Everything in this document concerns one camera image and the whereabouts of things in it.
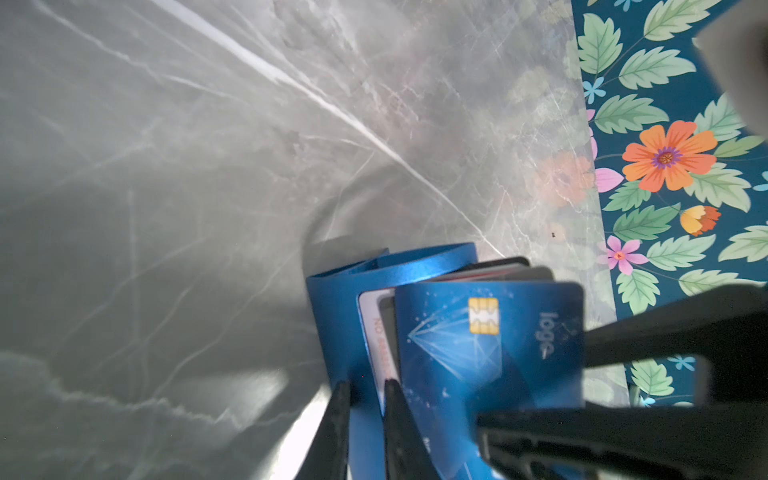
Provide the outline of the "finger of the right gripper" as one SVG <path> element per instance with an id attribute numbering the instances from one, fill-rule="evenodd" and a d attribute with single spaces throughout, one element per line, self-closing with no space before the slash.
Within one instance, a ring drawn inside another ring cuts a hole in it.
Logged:
<path id="1" fill-rule="evenodd" d="M 559 479 L 562 469 L 635 479 L 767 476 L 764 403 L 486 413 L 477 441 L 508 479 Z"/>
<path id="2" fill-rule="evenodd" d="M 585 366 L 690 354 L 696 404 L 767 401 L 767 288 L 728 284 L 587 332 Z"/>

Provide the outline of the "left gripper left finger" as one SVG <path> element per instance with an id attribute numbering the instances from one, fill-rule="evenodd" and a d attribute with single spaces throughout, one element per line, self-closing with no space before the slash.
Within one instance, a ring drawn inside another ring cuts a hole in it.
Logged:
<path id="1" fill-rule="evenodd" d="M 350 439 L 351 386 L 336 384 L 295 480 L 346 480 Z"/>

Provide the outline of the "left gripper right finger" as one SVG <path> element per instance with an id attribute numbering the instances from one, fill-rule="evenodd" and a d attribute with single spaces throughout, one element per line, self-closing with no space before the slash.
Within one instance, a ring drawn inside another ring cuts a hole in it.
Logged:
<path id="1" fill-rule="evenodd" d="M 384 443 L 388 480 L 433 479 L 441 477 L 408 407 L 397 380 L 385 381 Z"/>

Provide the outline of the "blue VIP credit card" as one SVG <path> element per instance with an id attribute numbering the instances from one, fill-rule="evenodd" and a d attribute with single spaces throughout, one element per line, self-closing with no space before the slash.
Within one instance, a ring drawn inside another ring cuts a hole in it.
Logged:
<path id="1" fill-rule="evenodd" d="M 400 383 L 444 479 L 495 479 L 476 417 L 583 405 L 584 291 L 572 282 L 421 282 L 394 295 Z"/>

